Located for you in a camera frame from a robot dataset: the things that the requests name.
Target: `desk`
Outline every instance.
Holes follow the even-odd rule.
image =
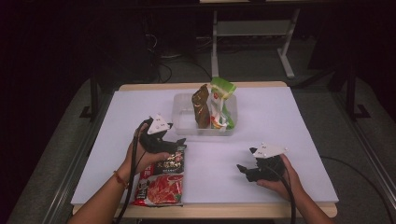
[[[159,112],[165,119],[170,118],[172,96],[179,92],[195,92],[202,84],[122,86],[113,97],[92,148],[92,153],[78,183],[71,202],[75,205],[73,212],[77,212],[81,205],[112,175],[111,171],[124,158],[134,128],[143,119],[154,116],[154,113]],[[290,217],[288,202],[282,200],[271,190],[260,188],[255,183],[248,183],[245,176],[240,174],[236,168],[237,163],[250,167],[254,166],[255,160],[248,149],[259,145],[263,140],[288,146],[290,149],[288,157],[294,168],[299,172],[305,190],[329,217],[336,215],[335,203],[338,202],[338,198],[300,116],[290,89],[282,82],[236,82],[234,84],[237,86],[234,95],[237,98],[239,109],[238,123],[233,135],[199,138],[197,136],[186,136],[188,147],[185,155],[185,178],[183,182],[182,202],[184,206],[147,208],[130,205],[124,214],[125,217]],[[252,92],[257,92],[261,97],[257,97],[257,95],[246,96],[246,94],[251,96]],[[139,106],[136,105],[136,99],[140,99],[138,101]],[[252,115],[254,118],[257,113],[263,113],[265,118],[261,117],[253,122],[259,122],[260,126],[256,127],[259,130],[258,132],[251,132],[251,129],[243,123],[246,119],[251,119]],[[178,138],[180,136],[172,132],[172,129],[164,137],[165,140],[171,141]],[[227,152],[227,154],[223,154],[221,158],[214,157],[215,160],[219,161],[217,163],[211,163],[210,159],[205,158],[208,155],[207,153],[216,155],[219,152],[220,154]],[[202,162],[202,158],[205,158],[207,163]],[[194,169],[196,166],[200,166],[201,169]],[[312,172],[312,166],[315,167],[315,172]],[[205,187],[208,183],[212,185],[210,190]]]

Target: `brown snack package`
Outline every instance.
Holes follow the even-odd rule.
[[[191,98],[194,106],[195,121],[200,129],[207,128],[210,123],[210,112],[207,106],[208,97],[207,84],[204,84]]]

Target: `red snack package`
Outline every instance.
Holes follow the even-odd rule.
[[[182,205],[184,149],[179,147],[166,161],[158,161],[140,173],[134,205]]]

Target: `hand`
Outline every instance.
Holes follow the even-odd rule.
[[[147,152],[143,146],[140,144],[138,138],[140,138],[140,134],[148,127],[147,123],[143,124],[142,128],[139,132],[136,130],[134,133],[134,139],[137,140],[137,149],[136,149],[136,157],[134,158],[135,164],[139,162],[136,168],[136,173],[142,172],[148,166],[156,161],[164,161],[169,158],[170,154],[167,152],[161,153],[149,153]],[[134,147],[134,141],[128,147],[128,151],[126,153],[126,157],[122,165],[120,166],[118,173],[119,175],[127,182],[129,182],[129,173],[131,173],[131,164],[132,164],[132,151]]]
[[[285,168],[287,169],[287,171],[285,171],[285,174],[283,174],[283,177],[291,186],[291,191],[293,192],[294,196],[305,194],[303,185],[301,184],[300,181],[300,177],[298,176],[294,168],[291,166],[289,159],[284,154],[281,154],[280,158],[282,159],[283,163],[285,164]],[[285,186],[280,180],[269,181],[269,180],[261,179],[257,181],[257,185],[265,187],[267,189],[271,189],[277,192],[279,196],[281,196],[285,200],[290,201],[290,196],[288,194],[288,191],[286,190]]]

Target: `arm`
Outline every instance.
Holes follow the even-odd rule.
[[[301,184],[300,177],[291,166],[289,159],[285,155],[280,155],[285,167],[288,170],[284,174],[286,180],[290,180],[291,191],[293,192],[296,207],[303,216],[306,223],[333,223],[333,221],[318,207],[318,205],[305,192]],[[258,180],[257,185],[276,191],[282,198],[290,200],[285,186],[280,181]]]
[[[139,133],[146,127],[147,124],[143,125]],[[129,145],[125,160],[117,170],[118,175],[125,183],[129,182],[132,159],[138,162],[139,159],[142,158],[136,169],[136,173],[138,174],[153,162],[163,161],[169,157],[169,154],[166,152],[158,154],[147,153],[139,143],[137,145],[136,158],[132,158],[132,145],[133,143]],[[78,209],[69,219],[68,223],[111,223],[120,205],[120,200],[124,191],[125,187],[123,184],[119,183],[114,175],[111,176],[107,182],[96,191],[80,209]]]

